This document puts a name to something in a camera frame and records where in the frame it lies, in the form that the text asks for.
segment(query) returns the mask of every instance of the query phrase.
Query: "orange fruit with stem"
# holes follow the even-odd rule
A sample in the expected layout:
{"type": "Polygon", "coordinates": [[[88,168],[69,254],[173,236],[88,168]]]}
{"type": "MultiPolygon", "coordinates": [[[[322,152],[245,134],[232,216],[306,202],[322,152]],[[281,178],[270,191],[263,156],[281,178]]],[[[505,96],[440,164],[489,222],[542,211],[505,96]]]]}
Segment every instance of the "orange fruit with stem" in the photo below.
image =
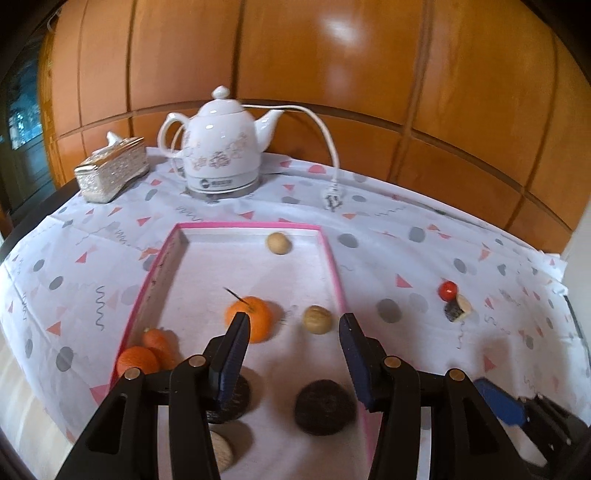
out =
{"type": "Polygon", "coordinates": [[[146,328],[142,335],[142,346],[152,351],[163,370],[172,370],[177,366],[174,351],[162,330],[146,328]]]}
{"type": "Polygon", "coordinates": [[[226,310],[226,326],[230,326],[234,315],[244,312],[251,320],[250,343],[258,343],[266,340],[271,334],[273,327],[273,314],[269,305],[257,297],[244,297],[244,302],[237,300],[226,310]]]}
{"type": "Polygon", "coordinates": [[[124,350],[117,359],[117,374],[123,375],[128,368],[137,367],[145,375],[160,371],[156,356],[143,346],[132,346],[124,350]]]}

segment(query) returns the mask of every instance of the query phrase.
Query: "gold trim tissue box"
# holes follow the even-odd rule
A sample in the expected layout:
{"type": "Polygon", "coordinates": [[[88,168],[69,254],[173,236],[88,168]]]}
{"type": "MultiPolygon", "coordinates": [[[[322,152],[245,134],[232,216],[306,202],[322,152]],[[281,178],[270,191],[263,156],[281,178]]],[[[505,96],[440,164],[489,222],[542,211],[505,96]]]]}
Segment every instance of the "gold trim tissue box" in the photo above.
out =
{"type": "Polygon", "coordinates": [[[141,137],[119,138],[107,134],[109,145],[74,168],[83,197],[88,202],[109,203],[131,181],[150,170],[141,137]]]}

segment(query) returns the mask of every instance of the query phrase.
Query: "white tablecloth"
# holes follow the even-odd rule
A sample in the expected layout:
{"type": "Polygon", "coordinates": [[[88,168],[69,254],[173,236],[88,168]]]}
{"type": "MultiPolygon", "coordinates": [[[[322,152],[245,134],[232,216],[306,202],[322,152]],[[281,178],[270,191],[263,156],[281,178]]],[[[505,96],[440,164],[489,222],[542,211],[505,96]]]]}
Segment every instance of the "white tablecloth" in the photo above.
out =
{"type": "Polygon", "coordinates": [[[0,267],[0,320],[35,394],[75,439],[108,391],[131,307],[179,222],[321,225],[350,311],[366,335],[416,369],[457,367],[513,395],[541,392],[589,422],[590,371],[560,281],[565,263],[414,192],[341,173],[344,205],[323,208],[331,169],[264,156],[264,183],[240,199],[183,193],[149,149],[149,175],[107,205],[77,195],[0,267]],[[437,288],[453,280],[475,311],[450,323],[437,288]]]}

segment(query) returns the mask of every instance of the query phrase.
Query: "black round object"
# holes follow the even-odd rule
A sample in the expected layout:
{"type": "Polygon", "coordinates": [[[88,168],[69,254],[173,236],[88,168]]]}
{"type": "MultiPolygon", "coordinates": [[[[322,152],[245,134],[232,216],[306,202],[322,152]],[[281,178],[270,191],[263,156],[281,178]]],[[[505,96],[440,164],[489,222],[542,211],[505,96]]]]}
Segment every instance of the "black round object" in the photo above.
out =
{"type": "Polygon", "coordinates": [[[206,412],[207,422],[220,424],[239,419],[244,415],[244,412],[246,412],[250,402],[251,386],[248,384],[246,378],[242,375],[238,375],[232,398],[220,411],[208,410],[206,412]]]}
{"type": "Polygon", "coordinates": [[[311,435],[333,435],[355,420],[355,403],[332,380],[306,385],[295,400],[295,422],[311,435]]]}

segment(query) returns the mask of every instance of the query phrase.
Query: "cherry tomato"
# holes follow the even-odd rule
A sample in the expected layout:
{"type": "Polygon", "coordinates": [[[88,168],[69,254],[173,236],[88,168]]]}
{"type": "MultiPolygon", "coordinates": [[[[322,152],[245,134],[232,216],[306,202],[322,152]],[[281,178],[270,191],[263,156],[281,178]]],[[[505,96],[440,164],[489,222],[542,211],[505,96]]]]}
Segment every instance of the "cherry tomato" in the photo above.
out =
{"type": "Polygon", "coordinates": [[[454,282],[447,280],[440,285],[437,292],[443,301],[452,301],[457,295],[457,285],[454,282]]]}

